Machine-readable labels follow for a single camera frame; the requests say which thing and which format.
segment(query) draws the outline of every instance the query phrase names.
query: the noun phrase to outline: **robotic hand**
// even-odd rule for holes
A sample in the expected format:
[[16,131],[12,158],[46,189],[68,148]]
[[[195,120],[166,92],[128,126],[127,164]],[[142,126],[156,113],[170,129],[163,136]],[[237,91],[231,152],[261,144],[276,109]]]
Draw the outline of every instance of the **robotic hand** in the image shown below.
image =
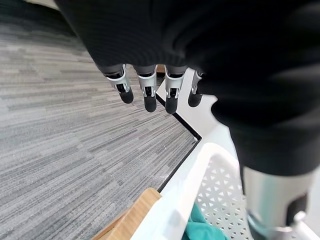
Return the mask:
[[124,64],[148,112],[156,64],[166,64],[168,113],[186,66],[197,70],[188,103],[218,98],[211,111],[230,129],[253,238],[301,226],[320,163],[320,1],[55,1],[125,103],[133,93]]

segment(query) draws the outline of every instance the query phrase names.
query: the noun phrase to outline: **wooden object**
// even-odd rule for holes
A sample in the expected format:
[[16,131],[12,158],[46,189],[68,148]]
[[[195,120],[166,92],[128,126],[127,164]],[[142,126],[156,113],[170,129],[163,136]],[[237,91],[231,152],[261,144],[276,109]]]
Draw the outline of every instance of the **wooden object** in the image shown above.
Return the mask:
[[156,72],[157,73],[165,73],[166,70],[165,70],[165,65],[163,64],[158,64],[158,66],[156,67]]
[[92,240],[129,240],[151,207],[161,198],[153,188],[147,188],[121,216],[100,231]]

